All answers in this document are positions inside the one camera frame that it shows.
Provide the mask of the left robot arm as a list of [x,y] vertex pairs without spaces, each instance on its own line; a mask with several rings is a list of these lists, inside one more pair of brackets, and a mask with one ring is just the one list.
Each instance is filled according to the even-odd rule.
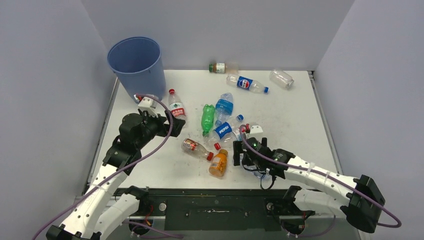
[[97,176],[87,193],[71,206],[70,215],[59,225],[51,225],[48,240],[105,240],[132,214],[144,215],[149,210],[148,189],[130,186],[112,206],[108,202],[134,166],[141,160],[141,150],[154,137],[177,137],[185,120],[176,119],[168,110],[166,116],[147,111],[123,117],[119,135],[106,152]]

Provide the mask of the Pepsi English label bottle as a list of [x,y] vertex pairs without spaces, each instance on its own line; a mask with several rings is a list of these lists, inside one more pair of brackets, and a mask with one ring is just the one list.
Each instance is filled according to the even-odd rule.
[[244,116],[241,114],[230,117],[228,120],[204,136],[205,143],[208,145],[218,143],[224,138],[226,134],[231,133],[233,130],[235,130],[235,128],[239,127],[243,120]]

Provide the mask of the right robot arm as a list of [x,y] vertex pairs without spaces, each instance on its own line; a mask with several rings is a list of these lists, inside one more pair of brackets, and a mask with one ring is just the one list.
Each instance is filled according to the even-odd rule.
[[374,233],[386,203],[373,178],[352,177],[327,171],[284,149],[271,150],[266,139],[251,137],[233,142],[233,162],[247,171],[276,179],[295,181],[304,189],[292,185],[283,199],[283,209],[289,214],[312,211],[344,218],[356,229]]

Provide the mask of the large crushed clear bottle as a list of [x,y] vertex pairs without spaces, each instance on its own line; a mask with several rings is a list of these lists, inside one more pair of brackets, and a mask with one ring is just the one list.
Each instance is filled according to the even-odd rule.
[[252,170],[251,173],[256,176],[257,178],[259,178],[260,180],[267,180],[269,177],[267,175],[267,173],[265,171],[260,171],[260,170]]

